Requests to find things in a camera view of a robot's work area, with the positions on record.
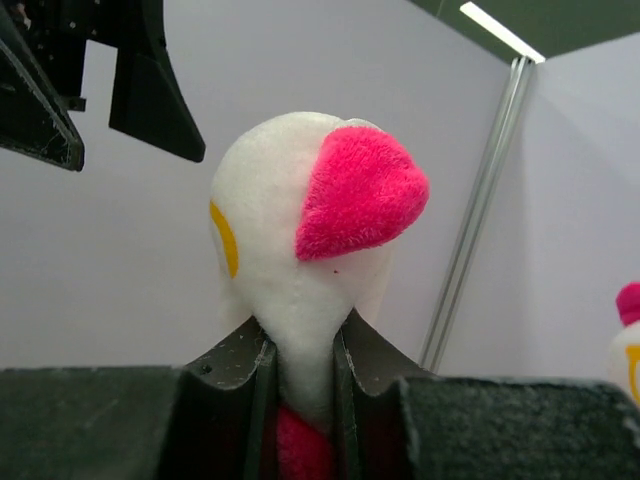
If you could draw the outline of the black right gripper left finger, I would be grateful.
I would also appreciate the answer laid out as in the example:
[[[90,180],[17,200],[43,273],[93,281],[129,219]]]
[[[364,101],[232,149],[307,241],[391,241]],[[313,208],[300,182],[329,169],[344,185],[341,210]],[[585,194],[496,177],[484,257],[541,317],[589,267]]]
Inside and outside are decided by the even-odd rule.
[[[172,420],[174,479],[275,479],[276,348],[250,318],[189,363]]]

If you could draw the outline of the white pink striped plush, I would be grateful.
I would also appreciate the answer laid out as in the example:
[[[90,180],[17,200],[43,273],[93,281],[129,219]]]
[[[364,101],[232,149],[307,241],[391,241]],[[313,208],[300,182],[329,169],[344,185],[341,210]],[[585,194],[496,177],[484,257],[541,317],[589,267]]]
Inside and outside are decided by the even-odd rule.
[[[624,286],[615,303],[622,329],[610,344],[608,375],[639,405],[639,282]]]
[[[282,114],[223,156],[209,194],[221,315],[255,318],[276,347],[281,478],[334,477],[334,338],[382,291],[429,195],[405,146],[363,119]]]

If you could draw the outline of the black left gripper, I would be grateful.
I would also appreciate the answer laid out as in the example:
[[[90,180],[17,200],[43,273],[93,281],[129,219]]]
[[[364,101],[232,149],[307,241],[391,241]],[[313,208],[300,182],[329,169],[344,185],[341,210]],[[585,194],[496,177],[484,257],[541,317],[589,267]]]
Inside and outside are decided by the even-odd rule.
[[[202,162],[206,145],[172,69],[161,1],[3,1],[1,147],[83,169],[84,143],[66,109],[86,108],[90,41],[117,51],[109,127]]]

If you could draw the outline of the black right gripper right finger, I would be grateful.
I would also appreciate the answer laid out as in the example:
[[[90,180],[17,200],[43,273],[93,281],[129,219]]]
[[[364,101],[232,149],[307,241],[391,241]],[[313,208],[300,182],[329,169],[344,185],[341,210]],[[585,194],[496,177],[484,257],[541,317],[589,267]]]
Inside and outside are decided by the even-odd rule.
[[[411,479],[400,381],[433,375],[352,310],[333,343],[334,429],[340,479]]]

